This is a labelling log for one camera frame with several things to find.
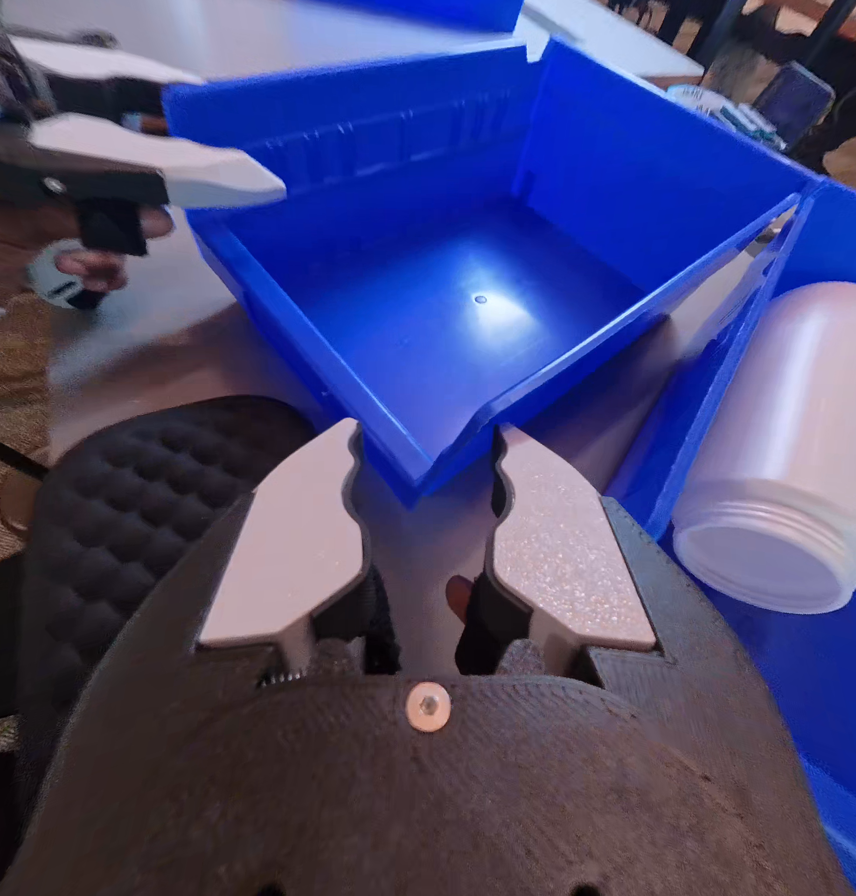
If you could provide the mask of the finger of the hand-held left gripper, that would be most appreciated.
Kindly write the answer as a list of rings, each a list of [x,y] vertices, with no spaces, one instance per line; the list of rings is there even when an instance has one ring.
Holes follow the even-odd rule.
[[[9,40],[21,58],[48,84],[58,80],[99,85],[130,82],[163,88],[206,82],[196,73],[120,49],[24,36],[9,36]]]
[[[243,208],[283,201],[285,182],[246,152],[136,132],[103,118],[61,114],[31,127],[34,147],[136,164],[162,176],[183,209]]]

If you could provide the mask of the blue tape roll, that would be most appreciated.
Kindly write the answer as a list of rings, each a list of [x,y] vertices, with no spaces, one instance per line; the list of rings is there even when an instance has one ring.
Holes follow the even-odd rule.
[[[736,111],[727,98],[700,85],[674,84],[665,93],[672,102],[707,118],[725,121],[725,112],[733,114]]]

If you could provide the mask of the blue plastic bin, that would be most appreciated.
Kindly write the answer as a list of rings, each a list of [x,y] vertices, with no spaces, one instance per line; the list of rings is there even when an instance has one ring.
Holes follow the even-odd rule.
[[[673,375],[626,455],[609,495],[649,536],[672,546],[671,516],[689,471],[770,304],[795,288],[856,283],[856,192],[824,180],[788,237],[771,244],[742,287],[751,297],[695,360]],[[841,609],[796,615],[733,599],[689,573],[766,679],[802,757],[826,834],[856,890],[856,590]]]
[[[814,174],[552,39],[174,87],[286,199],[187,211],[213,271],[417,502],[657,325]]]
[[[523,1],[331,1],[373,14],[390,15],[471,31],[510,33]]]

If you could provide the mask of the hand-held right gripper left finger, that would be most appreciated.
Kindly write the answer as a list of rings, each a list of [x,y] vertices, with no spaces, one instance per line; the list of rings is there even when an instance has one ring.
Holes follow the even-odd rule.
[[[272,676],[304,676],[323,641],[355,644],[367,674],[394,675],[400,647],[353,499],[362,428],[347,418],[254,490],[198,633],[205,650],[272,648]]]

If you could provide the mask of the person's left hand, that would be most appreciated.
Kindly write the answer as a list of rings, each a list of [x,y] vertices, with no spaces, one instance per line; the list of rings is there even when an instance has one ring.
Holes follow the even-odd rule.
[[[78,236],[77,214],[68,203],[26,208],[0,202],[0,302],[26,289],[28,266],[46,247]],[[55,265],[95,292],[120,290],[128,281],[124,257],[115,252],[64,252]]]

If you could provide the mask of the white plastic bottle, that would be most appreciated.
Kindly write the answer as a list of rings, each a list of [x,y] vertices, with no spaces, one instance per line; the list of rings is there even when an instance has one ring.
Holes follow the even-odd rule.
[[[752,606],[843,608],[856,590],[856,283],[776,298],[671,516],[694,577]]]

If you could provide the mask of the black quilted pad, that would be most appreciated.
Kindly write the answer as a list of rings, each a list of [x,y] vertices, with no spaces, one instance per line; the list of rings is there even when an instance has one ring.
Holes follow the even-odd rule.
[[[101,429],[51,467],[19,590],[22,823],[76,700],[127,622],[227,508],[316,433],[278,399],[226,396]]]

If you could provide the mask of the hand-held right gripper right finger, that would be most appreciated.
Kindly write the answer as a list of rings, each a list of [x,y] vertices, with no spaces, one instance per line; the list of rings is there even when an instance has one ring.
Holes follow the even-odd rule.
[[[516,427],[493,441],[495,517],[466,608],[456,667],[501,670],[515,643],[539,672],[572,676],[590,648],[646,654],[657,635],[597,490]]]

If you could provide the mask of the grey charger case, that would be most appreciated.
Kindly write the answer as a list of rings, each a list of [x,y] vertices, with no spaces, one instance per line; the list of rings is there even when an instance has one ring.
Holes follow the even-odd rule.
[[[715,118],[768,148],[787,153],[821,122],[835,90],[797,62],[781,67],[755,102],[725,100]]]

